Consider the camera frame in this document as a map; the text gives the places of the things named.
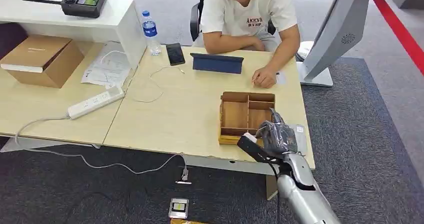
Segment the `smartphone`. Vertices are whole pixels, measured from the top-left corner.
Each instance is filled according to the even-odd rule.
[[[166,45],[166,52],[168,52],[171,66],[186,63],[186,60],[184,60],[183,50],[181,50],[181,45],[179,43]]]

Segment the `plastic bottle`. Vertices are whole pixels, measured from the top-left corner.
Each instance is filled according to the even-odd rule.
[[[143,11],[143,32],[147,40],[147,48],[150,50],[152,56],[157,56],[162,52],[161,44],[157,40],[158,31],[156,30],[156,23],[153,21],[150,13]]]

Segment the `man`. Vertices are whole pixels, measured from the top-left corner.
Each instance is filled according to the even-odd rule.
[[[280,44],[268,33],[269,20],[278,31]],[[268,64],[252,76],[252,83],[262,88],[276,84],[276,73],[293,58],[300,44],[292,0],[204,0],[200,29],[193,46],[204,46],[210,54],[240,49],[274,52]]]

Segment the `white power strip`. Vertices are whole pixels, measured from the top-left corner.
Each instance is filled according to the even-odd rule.
[[[97,109],[100,109],[110,103],[120,100],[124,97],[125,93],[119,86],[113,86],[105,92],[93,96],[90,99],[75,104],[67,109],[70,118],[77,119]]]

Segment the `white cable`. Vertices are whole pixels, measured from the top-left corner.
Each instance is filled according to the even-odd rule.
[[[181,70],[181,68],[179,68],[178,66],[163,66],[161,69],[159,69],[159,70],[156,70],[156,71],[154,71],[154,72],[152,72],[150,75],[149,75],[149,80],[151,81],[151,82],[153,82],[159,89],[160,89],[160,95],[158,96],[158,97],[156,97],[155,99],[153,99],[153,100],[138,100],[138,99],[134,99],[134,98],[132,98],[132,100],[134,100],[134,101],[136,101],[136,102],[139,102],[139,103],[152,103],[152,102],[154,102],[154,101],[156,101],[156,100],[158,100],[159,98],[161,98],[162,97],[162,95],[165,93],[164,92],[164,89],[155,81],[155,80],[153,80],[153,75],[154,74],[156,74],[156,73],[158,73],[158,72],[160,72],[160,71],[162,71],[163,69],[165,69],[165,68],[177,68],[182,74],[186,74],[183,70]]]
[[[14,136],[14,141],[15,141],[15,143],[20,147],[20,148],[22,148],[23,150],[25,150],[25,151],[29,151],[29,152],[35,152],[35,153],[51,153],[51,154],[55,154],[55,155],[58,155],[58,156],[62,156],[62,157],[69,157],[69,158],[73,158],[73,157],[80,157],[80,158],[82,158],[82,160],[85,162],[85,164],[87,164],[87,166],[89,166],[89,167],[91,167],[91,168],[95,168],[95,169],[101,169],[101,168],[109,168],[109,167],[113,167],[113,166],[121,166],[121,167],[124,167],[124,168],[126,168],[126,169],[128,169],[130,172],[132,172],[132,173],[134,173],[134,174],[136,174],[136,175],[138,175],[138,174],[144,174],[144,173],[149,173],[149,172],[154,172],[154,171],[157,171],[157,170],[159,170],[159,169],[161,169],[161,168],[163,168],[172,158],[174,158],[174,157],[176,157],[176,156],[180,156],[180,157],[182,157],[182,159],[184,160],[184,169],[186,170],[187,169],[187,164],[186,164],[186,160],[184,159],[184,157],[183,157],[183,155],[181,155],[181,154],[175,154],[175,155],[173,155],[173,156],[171,156],[168,160],[166,160],[165,161],[165,163],[163,163],[161,166],[159,166],[158,168],[156,168],[156,169],[150,169],[150,170],[144,170],[144,171],[140,171],[140,172],[136,172],[136,171],[134,171],[134,170],[132,170],[131,168],[129,168],[128,166],[126,166],[126,165],[124,165],[124,164],[122,164],[122,163],[113,163],[113,164],[110,164],[110,165],[102,165],[102,166],[94,166],[94,165],[91,165],[90,163],[88,163],[87,162],[87,160],[86,160],[86,158],[83,156],[83,155],[81,155],[81,154],[64,154],[64,153],[60,153],[60,152],[55,152],[55,151],[51,151],[51,150],[38,150],[38,149],[28,149],[28,148],[24,148],[23,146],[21,146],[21,144],[19,143],[19,141],[18,141],[18,137],[19,137],[19,135],[21,134],[21,132],[25,129],[25,128],[27,128],[28,126],[30,126],[30,125],[32,125],[32,124],[34,124],[34,123],[36,123],[36,122],[42,122],[42,121],[53,121],[53,120],[67,120],[67,119],[69,119],[70,117],[69,117],[69,115],[68,114],[66,114],[66,115],[64,115],[64,116],[61,116],[61,117],[51,117],[51,118],[41,118],[41,119],[37,119],[37,120],[33,120],[33,121],[31,121],[31,122],[29,122],[29,123],[27,123],[27,124],[25,124],[23,127],[21,127],[21,129],[19,129],[17,132],[16,132],[16,134],[15,134],[15,136]]]
[[[109,51],[106,55],[104,55],[104,56],[100,59],[100,65],[102,65],[102,64],[103,64],[103,60],[105,59],[105,57],[109,56],[109,54],[111,54],[111,53],[122,53],[122,54],[126,54],[125,52],[123,52],[123,51],[119,51],[119,50],[112,50],[112,51]]]

